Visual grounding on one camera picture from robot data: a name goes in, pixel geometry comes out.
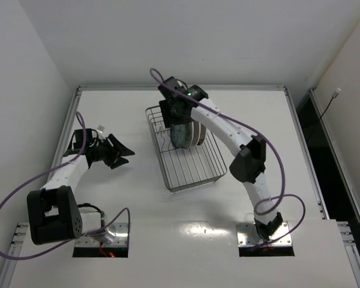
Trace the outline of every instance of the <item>black cable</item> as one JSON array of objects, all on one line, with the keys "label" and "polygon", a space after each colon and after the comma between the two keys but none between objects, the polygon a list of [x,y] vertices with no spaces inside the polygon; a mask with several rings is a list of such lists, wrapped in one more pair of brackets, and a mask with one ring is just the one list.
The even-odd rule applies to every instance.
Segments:
[{"label": "black cable", "polygon": [[180,83],[182,83],[186,87],[186,89],[188,90],[188,85],[183,80],[176,79],[176,81],[179,81]]},{"label": "black cable", "polygon": [[317,122],[316,122],[315,126],[313,127],[313,129],[312,129],[312,131],[311,131],[310,135],[307,137],[307,145],[308,145],[308,142],[309,142],[309,140],[311,139],[311,137],[312,137],[312,135],[313,135],[313,133],[314,133],[314,131],[315,131],[315,129],[316,129],[316,127],[317,127],[317,125],[318,125],[318,124],[320,123],[320,121],[322,120],[322,118],[323,118],[323,116],[324,116],[325,112],[328,110],[329,106],[331,105],[331,103],[332,103],[332,101],[333,101],[334,99],[335,99],[334,97],[332,97],[332,98],[331,98],[331,100],[329,101],[328,105],[326,106],[326,108],[325,108],[324,112],[321,114],[321,116],[320,116],[319,120],[317,120]]},{"label": "black cable", "polygon": [[78,208],[94,208],[97,212],[99,212],[100,214],[102,213],[102,210],[99,207],[96,207],[95,205],[92,205],[90,203],[83,203],[83,204],[78,204],[77,206]]},{"label": "black cable", "polygon": [[68,144],[68,149],[71,149],[71,148],[72,148],[73,136],[74,136],[74,133],[72,134],[72,137],[71,137],[70,143]]}]

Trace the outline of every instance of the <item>plate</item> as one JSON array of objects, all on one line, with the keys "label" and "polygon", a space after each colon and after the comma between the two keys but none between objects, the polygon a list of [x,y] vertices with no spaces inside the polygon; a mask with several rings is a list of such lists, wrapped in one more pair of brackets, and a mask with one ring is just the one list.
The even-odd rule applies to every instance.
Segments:
[{"label": "plate", "polygon": [[199,142],[197,143],[197,145],[203,144],[203,142],[205,140],[205,136],[206,136],[206,128],[203,124],[200,124],[200,138],[199,138]]},{"label": "plate", "polygon": [[191,147],[195,147],[200,139],[200,123],[193,121],[193,140]]},{"label": "plate", "polygon": [[185,124],[185,139],[182,143],[182,147],[188,149],[193,143],[194,127],[193,122]]},{"label": "plate", "polygon": [[171,125],[170,141],[176,149],[181,148],[185,140],[185,125]]}]

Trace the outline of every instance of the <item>dish rack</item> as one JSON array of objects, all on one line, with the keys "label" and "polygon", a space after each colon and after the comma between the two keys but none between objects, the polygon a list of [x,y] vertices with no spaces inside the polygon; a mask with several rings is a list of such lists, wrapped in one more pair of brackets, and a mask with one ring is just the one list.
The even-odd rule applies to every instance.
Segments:
[{"label": "dish rack", "polygon": [[207,130],[200,146],[174,148],[170,129],[165,128],[159,106],[147,108],[146,118],[151,132],[164,184],[173,193],[215,182],[227,173],[214,135]]}]

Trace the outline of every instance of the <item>white wall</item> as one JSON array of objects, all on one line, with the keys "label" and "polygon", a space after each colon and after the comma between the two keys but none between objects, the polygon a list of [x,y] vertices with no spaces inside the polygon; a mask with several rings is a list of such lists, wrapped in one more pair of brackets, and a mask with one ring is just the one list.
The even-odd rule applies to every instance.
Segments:
[{"label": "white wall", "polygon": [[337,87],[341,94],[323,118],[360,204],[360,23],[316,89],[321,112]]},{"label": "white wall", "polygon": [[360,18],[360,0],[19,0],[73,85],[317,84]]},{"label": "white wall", "polygon": [[[20,4],[0,0],[0,202],[50,167],[72,94]],[[16,223],[28,220],[27,193],[42,182],[19,192],[0,213],[3,251]]]}]

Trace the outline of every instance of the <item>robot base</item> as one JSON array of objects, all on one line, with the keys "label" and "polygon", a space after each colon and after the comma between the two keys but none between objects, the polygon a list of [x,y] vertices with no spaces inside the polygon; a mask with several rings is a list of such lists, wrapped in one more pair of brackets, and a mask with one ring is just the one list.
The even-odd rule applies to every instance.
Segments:
[{"label": "robot base", "polygon": [[[287,235],[275,243],[256,248],[263,239],[257,234],[253,222],[237,223],[238,247],[240,257],[269,257],[269,256],[294,256],[292,239]],[[283,236],[289,231],[288,223],[283,222],[276,232],[270,237],[270,241]]]}]

